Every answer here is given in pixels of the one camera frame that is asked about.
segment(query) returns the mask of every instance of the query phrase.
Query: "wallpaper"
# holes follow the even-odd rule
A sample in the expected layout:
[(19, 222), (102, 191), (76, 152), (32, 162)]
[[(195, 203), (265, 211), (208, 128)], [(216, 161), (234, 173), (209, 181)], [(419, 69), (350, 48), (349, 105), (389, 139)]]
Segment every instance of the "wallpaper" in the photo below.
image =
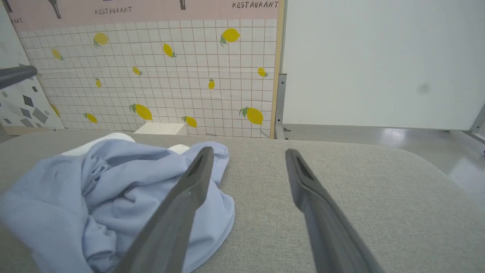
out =
[[(29, 65), (5, 10), (0, 10), (0, 68)], [(3, 126), (64, 129), (35, 77), (0, 90), (0, 123)]]
[(73, 9), (60, 2), (42, 4), (48, 22), (14, 26), (66, 128), (166, 122), (195, 135), (269, 137), (277, 2), (161, 1), (154, 14), (142, 3), (130, 11), (130, 1), (96, 1), (106, 8), (89, 10), (89, 25), (72, 14), (59, 23)]

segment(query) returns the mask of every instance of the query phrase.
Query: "lemon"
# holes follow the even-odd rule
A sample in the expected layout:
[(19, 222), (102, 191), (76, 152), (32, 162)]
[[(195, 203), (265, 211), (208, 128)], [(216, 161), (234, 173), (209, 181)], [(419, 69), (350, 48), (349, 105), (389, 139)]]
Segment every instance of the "lemon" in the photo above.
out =
[(247, 115), (247, 119), (250, 122), (259, 125), (263, 124), (263, 114), (259, 110), (251, 107), (246, 107), (239, 110), (239, 115), (241, 115), (241, 112), (243, 117), (246, 117)]
[(137, 74), (138, 76), (143, 75), (143, 72), (141, 72), (137, 67), (133, 67), (133, 72), (135, 72), (135, 74)]
[(191, 118), (191, 117), (188, 117), (188, 116), (184, 116), (182, 118), (182, 120), (184, 122), (187, 122), (187, 125), (189, 125), (191, 127), (194, 127), (194, 128), (197, 128), (197, 121), (195, 121), (194, 118)]
[(59, 110), (57, 110), (57, 107), (56, 107), (55, 105), (52, 105), (52, 104), (50, 104), (50, 106), (52, 107), (52, 109), (54, 109), (54, 112), (56, 112), (56, 115), (57, 115), (58, 117), (61, 117), (61, 115), (59, 115)]
[(108, 43), (109, 38), (106, 36), (106, 34), (98, 32), (96, 35), (94, 35), (94, 46), (96, 48), (100, 47), (100, 45), (106, 45)]
[(153, 120), (152, 117), (151, 117), (150, 110), (148, 108), (146, 108), (145, 106), (141, 105), (141, 104), (134, 103), (134, 104), (132, 104), (132, 105), (129, 106), (129, 109), (133, 113), (138, 113), (138, 115), (142, 119)]
[(96, 86), (98, 88), (101, 88), (101, 81), (98, 78), (95, 78), (95, 79), (96, 79)]
[(209, 79), (209, 89), (214, 89), (215, 87), (215, 82), (213, 79)]
[(177, 54), (172, 50), (172, 48), (165, 43), (163, 44), (163, 52), (165, 52), (165, 54), (167, 54), (167, 56), (170, 58), (177, 57)]
[(92, 122), (92, 123), (97, 123), (96, 117), (89, 114), (89, 113), (84, 113), (84, 117), (89, 119), (89, 121)]
[(227, 43), (234, 43), (241, 35), (235, 29), (226, 29), (221, 35), (221, 46)]
[(58, 60), (61, 60), (61, 61), (64, 60), (64, 57), (62, 57), (62, 55), (59, 53), (59, 51), (57, 51), (57, 49), (52, 49), (52, 55), (54, 55), (54, 57)]
[(261, 77), (268, 77), (268, 73), (266, 73), (266, 71), (264, 71), (264, 68), (258, 68), (258, 74), (261, 76)]

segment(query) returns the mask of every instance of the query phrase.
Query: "black bottle print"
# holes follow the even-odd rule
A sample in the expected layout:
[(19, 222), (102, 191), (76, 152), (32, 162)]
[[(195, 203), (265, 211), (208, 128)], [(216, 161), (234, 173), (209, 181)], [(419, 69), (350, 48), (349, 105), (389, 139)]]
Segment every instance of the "black bottle print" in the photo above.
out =
[(57, 18), (61, 18), (61, 14), (59, 13), (59, 8), (57, 7), (57, 0), (49, 0), (50, 4), (54, 8), (54, 11), (56, 12)]
[(12, 8), (10, 7), (10, 4), (8, 3), (8, 0), (1, 0), (3, 2), (3, 5), (5, 6), (5, 9), (7, 10), (8, 13), (12, 12)]

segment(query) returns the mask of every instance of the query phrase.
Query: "metal frame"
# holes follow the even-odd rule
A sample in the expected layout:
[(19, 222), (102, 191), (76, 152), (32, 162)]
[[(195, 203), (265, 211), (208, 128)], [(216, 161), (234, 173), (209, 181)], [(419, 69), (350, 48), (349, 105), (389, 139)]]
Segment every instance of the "metal frame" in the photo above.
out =
[(278, 92), (276, 97), (275, 139), (285, 139), (283, 130), (283, 108), (285, 107), (286, 74), (278, 75)]
[(485, 105), (482, 107), (482, 110), (478, 114), (478, 117), (471, 126), (470, 130), (464, 133), (485, 144), (485, 136), (482, 136), (478, 133), (482, 126), (485, 126)]

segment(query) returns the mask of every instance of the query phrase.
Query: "gray diamond shape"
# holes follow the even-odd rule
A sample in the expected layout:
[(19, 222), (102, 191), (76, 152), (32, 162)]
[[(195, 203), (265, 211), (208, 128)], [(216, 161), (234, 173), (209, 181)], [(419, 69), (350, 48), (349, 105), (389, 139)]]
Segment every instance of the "gray diamond shape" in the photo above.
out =
[(35, 108), (33, 113), (32, 113), (32, 116), (36, 117), (40, 122), (42, 122), (43, 124), (46, 124), (46, 121), (47, 121), (47, 116), (44, 115), (44, 113), (42, 113), (39, 108)]
[(27, 97), (27, 96), (25, 96), (25, 95), (23, 95), (23, 96), (24, 96), (24, 103), (25, 103), (25, 105), (28, 105), (30, 107), (33, 107), (32, 99), (29, 98), (29, 97)]
[(21, 108), (20, 110), (22, 111), (22, 114), (24, 115), (24, 117), (27, 117), (27, 118), (30, 118), (30, 119), (32, 118), (30, 116), (30, 111), (29, 110), (25, 110), (24, 108)]
[(20, 122), (22, 122), (25, 127), (33, 127), (32, 123), (28, 119), (21, 119)]

